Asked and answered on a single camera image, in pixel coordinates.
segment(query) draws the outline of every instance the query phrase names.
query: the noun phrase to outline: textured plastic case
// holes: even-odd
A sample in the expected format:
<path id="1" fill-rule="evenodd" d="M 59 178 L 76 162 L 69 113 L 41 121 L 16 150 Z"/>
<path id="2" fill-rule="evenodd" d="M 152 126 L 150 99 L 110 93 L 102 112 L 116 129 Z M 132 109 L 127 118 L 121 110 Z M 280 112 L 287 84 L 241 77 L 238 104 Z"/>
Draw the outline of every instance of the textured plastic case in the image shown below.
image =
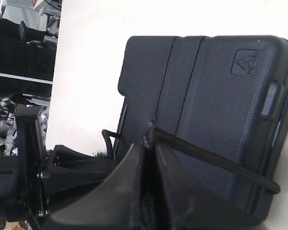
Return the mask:
<path id="1" fill-rule="evenodd" d="M 288 131 L 288 40 L 132 37 L 119 92 L 125 103 L 117 159 L 156 126 L 272 178 Z M 259 219 L 267 216 L 273 195 L 264 188 L 177 155 L 213 193 Z"/>

